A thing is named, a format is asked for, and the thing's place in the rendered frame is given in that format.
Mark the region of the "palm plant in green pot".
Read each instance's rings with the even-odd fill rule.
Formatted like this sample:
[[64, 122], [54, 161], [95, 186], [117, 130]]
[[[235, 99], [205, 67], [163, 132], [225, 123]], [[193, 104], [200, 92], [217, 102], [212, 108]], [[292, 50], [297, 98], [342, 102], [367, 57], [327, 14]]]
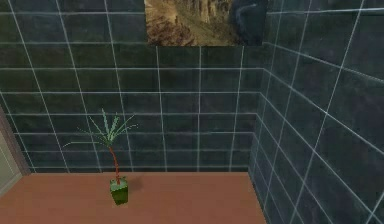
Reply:
[[119, 206], [129, 201], [129, 183], [126, 176], [120, 175], [119, 162], [113, 146], [117, 138], [123, 132], [127, 132], [132, 128], [137, 128], [138, 124], [130, 124], [133, 116], [123, 122], [120, 122], [118, 114], [115, 114], [112, 119], [112, 123], [109, 123], [106, 111], [101, 109], [101, 112], [103, 126], [99, 126], [92, 117], [89, 117], [89, 120], [92, 122], [97, 132], [92, 132], [91, 130], [85, 131], [82, 129], [79, 129], [79, 131], [89, 135], [90, 137], [96, 137], [97, 141], [92, 141], [92, 144], [99, 144], [106, 147], [111, 154], [115, 168], [115, 177], [109, 181], [109, 192], [114, 203]]

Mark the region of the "pale room door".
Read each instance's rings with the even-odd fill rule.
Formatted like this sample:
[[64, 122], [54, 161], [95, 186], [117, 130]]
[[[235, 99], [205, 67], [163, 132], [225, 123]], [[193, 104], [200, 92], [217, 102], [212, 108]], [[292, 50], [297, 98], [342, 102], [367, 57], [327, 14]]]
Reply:
[[30, 174], [30, 168], [0, 106], [0, 198]]

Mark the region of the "brown landscape wall picture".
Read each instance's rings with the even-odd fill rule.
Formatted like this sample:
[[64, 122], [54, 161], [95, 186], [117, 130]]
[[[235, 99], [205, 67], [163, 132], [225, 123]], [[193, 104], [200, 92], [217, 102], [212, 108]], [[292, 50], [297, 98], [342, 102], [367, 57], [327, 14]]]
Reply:
[[145, 0], [151, 45], [259, 46], [269, 0]]

